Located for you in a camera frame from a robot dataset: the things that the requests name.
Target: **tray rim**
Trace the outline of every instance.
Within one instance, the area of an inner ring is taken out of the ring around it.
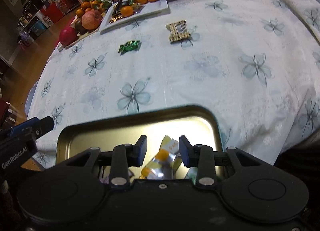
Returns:
[[[156,10],[153,10],[153,11],[151,11],[151,12],[143,13],[143,14],[132,15],[132,16],[129,16],[129,17],[127,17],[127,18],[123,18],[123,19],[118,20],[118,21],[116,21],[116,22],[114,22],[114,23],[111,23],[111,24],[109,24],[109,23],[108,23],[108,24],[103,24],[103,26],[102,26],[102,23],[101,23],[101,24],[100,24],[100,27],[99,27],[99,32],[100,32],[100,34],[104,33],[105,30],[111,29],[111,28],[114,27],[114,26],[118,26],[118,25],[121,25],[121,24],[125,24],[125,23],[127,23],[127,22],[129,22],[129,21],[132,21],[132,20],[141,19],[142,17],[149,16],[149,15],[152,15],[152,14],[155,14],[155,13],[160,13],[160,12],[162,12],[163,10],[166,10],[166,9],[169,8],[167,0],[159,0],[159,2],[160,2],[160,8],[159,8],[159,9],[156,9]],[[114,10],[114,9],[113,9],[114,5],[115,5],[115,4],[113,4],[113,5],[109,8],[109,10],[108,10],[107,13],[106,13],[106,16],[104,17],[104,19],[106,19],[107,22],[110,20],[110,18],[111,18],[111,16],[112,16],[112,13],[113,13],[113,10]]]
[[[80,132],[84,133],[87,129],[92,128],[93,126],[103,125],[103,127],[95,128],[95,131],[106,130],[106,129],[116,129],[121,126],[130,127],[134,125],[143,125],[148,123],[157,123],[163,121],[176,120],[186,117],[198,116],[205,119],[212,127],[213,138],[216,143],[216,149],[219,152],[223,151],[223,145],[221,141],[221,135],[219,131],[218,122],[214,114],[199,105],[186,105],[178,107],[170,107],[161,110],[149,111],[145,113],[138,113],[133,115],[123,115],[118,117],[104,118],[90,122],[84,122],[75,125],[69,125],[65,127],[59,134],[57,141],[57,150],[56,150],[56,164],[66,160],[66,155],[63,158],[61,157],[60,146],[63,139],[67,138],[71,141],[77,134],[74,133],[74,128],[80,127]]]

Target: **gold tin tray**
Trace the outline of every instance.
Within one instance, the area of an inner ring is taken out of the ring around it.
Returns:
[[[191,145],[203,144],[211,146],[214,151],[222,151],[213,114],[192,105],[68,126],[58,138],[56,163],[94,146],[100,147],[101,151],[112,151],[120,144],[135,144],[141,135],[148,138],[143,167],[157,154],[165,135],[177,141],[185,135]],[[130,170],[137,178],[143,167],[131,167]],[[175,177],[184,178],[187,172],[188,168],[182,163]],[[216,167],[216,172],[222,178],[220,167]]]

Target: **red apple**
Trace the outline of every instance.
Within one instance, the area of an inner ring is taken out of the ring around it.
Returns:
[[[68,46],[77,39],[78,32],[72,27],[64,28],[59,35],[59,41],[62,45]]]
[[[98,10],[91,10],[86,12],[81,17],[82,26],[87,30],[95,30],[100,26],[102,17]]]

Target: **wooden floor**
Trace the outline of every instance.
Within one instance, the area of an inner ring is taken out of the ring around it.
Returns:
[[[26,51],[21,50],[12,64],[13,70],[10,69],[5,73],[6,78],[8,78],[11,83],[2,88],[1,93],[3,99],[10,102],[22,114],[24,114],[27,95],[35,82],[40,78],[46,62],[56,46],[61,29],[63,29],[74,16],[75,11],[67,14],[40,35],[36,42],[28,47]],[[31,160],[24,166],[35,169]]]

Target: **candy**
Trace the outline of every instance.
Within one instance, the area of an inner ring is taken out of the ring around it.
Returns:
[[[178,21],[172,24],[166,25],[167,29],[170,30],[169,41],[175,42],[183,40],[191,36],[186,28],[186,20]]]
[[[130,40],[126,42],[124,45],[120,45],[118,53],[121,52],[121,55],[126,53],[130,50],[137,50],[139,47],[140,41],[139,40]]]

